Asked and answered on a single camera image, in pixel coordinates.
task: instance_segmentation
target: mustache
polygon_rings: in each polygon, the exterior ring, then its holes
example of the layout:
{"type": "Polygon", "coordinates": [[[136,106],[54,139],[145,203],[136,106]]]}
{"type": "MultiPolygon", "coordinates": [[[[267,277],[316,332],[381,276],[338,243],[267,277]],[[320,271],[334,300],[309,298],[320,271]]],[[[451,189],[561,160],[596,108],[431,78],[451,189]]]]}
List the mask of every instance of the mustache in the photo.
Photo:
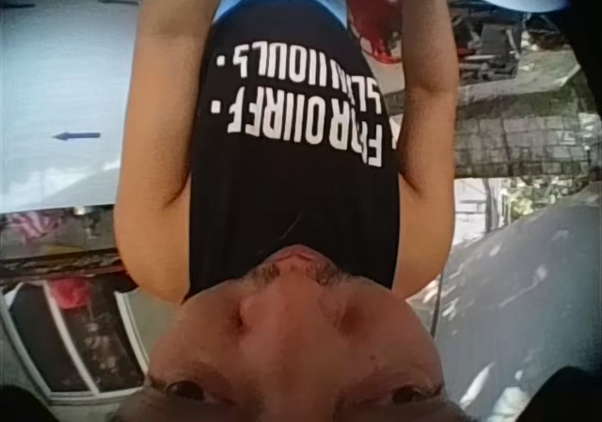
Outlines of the mustache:
{"type": "MultiPolygon", "coordinates": [[[[304,265],[289,265],[286,269],[292,273],[305,274],[321,287],[336,286],[352,278],[350,274],[347,274],[331,261],[321,263],[308,261],[304,265]]],[[[258,288],[264,288],[278,279],[282,273],[282,266],[279,263],[264,263],[250,270],[245,279],[252,282],[258,288]]]]}

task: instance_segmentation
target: black tank top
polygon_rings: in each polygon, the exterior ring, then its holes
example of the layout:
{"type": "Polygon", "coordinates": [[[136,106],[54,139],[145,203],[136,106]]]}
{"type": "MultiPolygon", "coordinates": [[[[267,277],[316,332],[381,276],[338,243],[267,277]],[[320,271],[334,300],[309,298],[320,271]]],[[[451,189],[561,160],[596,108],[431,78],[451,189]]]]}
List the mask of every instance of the black tank top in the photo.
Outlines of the black tank top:
{"type": "Polygon", "coordinates": [[[189,296],[303,244],[391,287],[399,188],[382,95],[337,19],[251,0],[214,26],[192,148],[189,296]]]}

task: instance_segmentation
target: stone wall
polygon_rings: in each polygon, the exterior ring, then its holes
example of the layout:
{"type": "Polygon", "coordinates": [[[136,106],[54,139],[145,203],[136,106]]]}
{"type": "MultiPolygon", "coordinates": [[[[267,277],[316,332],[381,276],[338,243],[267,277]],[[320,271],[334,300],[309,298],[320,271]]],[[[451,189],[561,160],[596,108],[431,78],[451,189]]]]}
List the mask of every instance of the stone wall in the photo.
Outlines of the stone wall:
{"type": "Polygon", "coordinates": [[[602,129],[581,93],[569,84],[460,106],[456,178],[587,174],[602,129]]]}

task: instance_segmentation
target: white window frame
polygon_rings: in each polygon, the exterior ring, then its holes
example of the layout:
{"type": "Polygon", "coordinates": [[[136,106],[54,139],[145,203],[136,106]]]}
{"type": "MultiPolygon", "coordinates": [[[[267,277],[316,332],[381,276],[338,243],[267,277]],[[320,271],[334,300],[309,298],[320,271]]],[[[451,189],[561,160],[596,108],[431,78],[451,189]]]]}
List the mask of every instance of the white window frame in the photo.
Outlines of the white window frame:
{"type": "MultiPolygon", "coordinates": [[[[25,347],[23,340],[19,335],[19,331],[17,330],[17,327],[10,316],[10,311],[5,299],[0,296],[0,318],[2,319],[5,330],[7,331],[8,338],[10,339],[15,351],[23,361],[25,370],[28,372],[30,378],[42,392],[42,394],[53,404],[73,405],[90,402],[110,402],[111,400],[126,398],[137,392],[140,389],[139,387],[111,392],[102,392],[98,388],[89,371],[87,370],[79,352],[77,351],[75,344],[73,343],[71,333],[65,324],[65,320],[63,319],[60,308],[56,304],[54,298],[52,298],[50,295],[48,284],[43,282],[42,286],[44,290],[44,297],[46,298],[46,302],[50,308],[51,315],[55,322],[58,334],[63,342],[63,345],[65,346],[65,350],[72,360],[73,365],[79,372],[80,377],[88,387],[87,391],[81,392],[56,392],[50,388],[49,384],[44,380],[40,371],[38,370],[33,358],[27,351],[27,348],[25,347]]],[[[146,359],[146,353],[144,352],[144,349],[141,348],[137,329],[135,329],[135,325],[132,322],[129,305],[125,307],[123,304],[123,301],[127,299],[124,299],[122,295],[118,297],[117,294],[115,294],[115,296],[117,299],[119,313],[121,315],[128,340],[130,341],[132,349],[134,350],[136,360],[138,361],[143,373],[146,373],[148,370],[148,360],[146,359]]]]}

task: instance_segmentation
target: mouth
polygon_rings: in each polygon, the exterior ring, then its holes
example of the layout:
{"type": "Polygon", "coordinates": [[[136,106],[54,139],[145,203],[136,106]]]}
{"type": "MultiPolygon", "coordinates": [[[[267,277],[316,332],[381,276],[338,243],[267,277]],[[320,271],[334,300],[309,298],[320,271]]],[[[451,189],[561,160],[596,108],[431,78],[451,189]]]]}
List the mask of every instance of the mouth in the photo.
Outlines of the mouth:
{"type": "Polygon", "coordinates": [[[264,264],[275,264],[290,258],[298,258],[307,262],[318,264],[332,264],[332,261],[329,258],[305,245],[287,246],[286,248],[275,252],[275,254],[266,259],[264,264]]]}

